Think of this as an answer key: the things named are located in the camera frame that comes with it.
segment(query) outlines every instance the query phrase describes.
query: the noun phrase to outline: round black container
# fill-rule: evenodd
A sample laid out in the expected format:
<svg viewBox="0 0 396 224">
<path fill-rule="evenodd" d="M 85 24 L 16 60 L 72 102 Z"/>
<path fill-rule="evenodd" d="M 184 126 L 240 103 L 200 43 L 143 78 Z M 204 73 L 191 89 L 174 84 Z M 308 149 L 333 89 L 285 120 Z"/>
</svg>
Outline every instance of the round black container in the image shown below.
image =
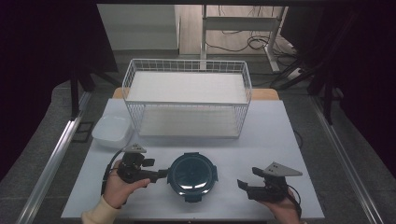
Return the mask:
<svg viewBox="0 0 396 224">
<path fill-rule="evenodd" d="M 198 152 L 184 153 L 172 163 L 168 173 L 168 183 L 187 203 L 200 202 L 216 181 L 216 166 Z"/>
</svg>

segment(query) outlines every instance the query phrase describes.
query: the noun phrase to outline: person's right hand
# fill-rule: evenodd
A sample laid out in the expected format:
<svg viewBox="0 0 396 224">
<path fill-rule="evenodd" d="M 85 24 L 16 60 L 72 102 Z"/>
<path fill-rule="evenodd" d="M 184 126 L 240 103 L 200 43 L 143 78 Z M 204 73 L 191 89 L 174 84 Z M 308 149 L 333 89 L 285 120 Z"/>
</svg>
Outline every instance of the person's right hand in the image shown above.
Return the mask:
<svg viewBox="0 0 396 224">
<path fill-rule="evenodd" d="M 289 189 L 289 195 L 294 198 L 293 192 Z M 274 214 L 276 220 L 281 224 L 299 224 L 300 220 L 297 215 L 295 205 L 288 199 L 285 198 L 282 202 L 268 203 L 259 202 L 267 206 Z"/>
<path fill-rule="evenodd" d="M 117 174 L 121 161 L 116 161 L 114 167 L 108 176 L 105 193 L 103 198 L 113 208 L 121 208 L 126 202 L 129 195 L 136 189 L 144 188 L 149 184 L 149 179 L 142 179 L 132 184 L 125 183 Z"/>
</svg>

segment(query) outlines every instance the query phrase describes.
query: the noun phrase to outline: person's left hand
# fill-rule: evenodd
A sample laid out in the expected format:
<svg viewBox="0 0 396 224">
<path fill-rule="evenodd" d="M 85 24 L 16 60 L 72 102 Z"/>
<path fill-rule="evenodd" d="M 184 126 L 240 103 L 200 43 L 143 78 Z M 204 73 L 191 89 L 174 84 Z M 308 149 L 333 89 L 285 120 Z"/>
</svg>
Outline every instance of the person's left hand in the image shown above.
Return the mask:
<svg viewBox="0 0 396 224">
<path fill-rule="evenodd" d="M 129 195 L 136 189 L 143 188 L 149 184 L 149 179 L 142 179 L 132 184 L 125 183 L 117 174 L 121 161 L 116 161 L 108 176 L 103 198 L 113 208 L 119 209 L 126 202 Z"/>
</svg>

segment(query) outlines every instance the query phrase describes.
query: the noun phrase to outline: white bowl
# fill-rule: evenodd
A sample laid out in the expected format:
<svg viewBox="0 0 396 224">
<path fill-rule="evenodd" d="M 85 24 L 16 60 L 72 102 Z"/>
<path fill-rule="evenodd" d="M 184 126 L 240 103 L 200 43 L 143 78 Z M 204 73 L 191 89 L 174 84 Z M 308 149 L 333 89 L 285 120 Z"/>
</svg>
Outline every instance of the white bowl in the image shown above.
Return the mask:
<svg viewBox="0 0 396 224">
<path fill-rule="evenodd" d="M 131 118 L 120 115 L 105 115 L 99 119 L 92 137 L 102 146 L 123 148 L 133 134 Z"/>
</svg>

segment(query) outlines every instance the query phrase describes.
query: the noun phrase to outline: table surface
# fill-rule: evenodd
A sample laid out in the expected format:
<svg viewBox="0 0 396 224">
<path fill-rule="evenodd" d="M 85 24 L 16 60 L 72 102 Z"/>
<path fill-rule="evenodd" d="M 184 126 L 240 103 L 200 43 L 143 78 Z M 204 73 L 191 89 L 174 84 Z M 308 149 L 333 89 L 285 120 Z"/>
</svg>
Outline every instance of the table surface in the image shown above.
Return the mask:
<svg viewBox="0 0 396 224">
<path fill-rule="evenodd" d="M 257 92 L 269 93 L 270 98 L 274 96 L 272 90 Z M 120 90 L 116 90 L 114 96 L 117 98 L 119 94 Z M 123 100 L 109 99 L 104 115 L 110 113 L 128 116 Z M 262 178 L 251 173 L 251 167 L 264 169 L 273 161 L 303 172 L 302 176 L 287 177 L 288 183 L 297 188 L 303 198 L 302 217 L 324 217 L 282 101 L 252 101 L 239 139 L 139 138 L 135 134 L 130 143 L 140 144 L 148 151 L 146 158 L 156 159 L 150 170 L 168 168 L 183 153 L 198 151 L 218 167 L 219 182 L 201 202 L 185 203 L 165 179 L 160 179 L 156 184 L 134 192 L 123 206 L 121 218 L 251 221 L 273 219 L 266 207 L 249 200 L 236 184 L 236 179 L 241 179 L 249 185 L 262 186 Z M 116 151 L 92 141 L 62 217 L 79 217 L 81 211 L 95 206 L 100 196 L 103 172 Z"/>
</svg>

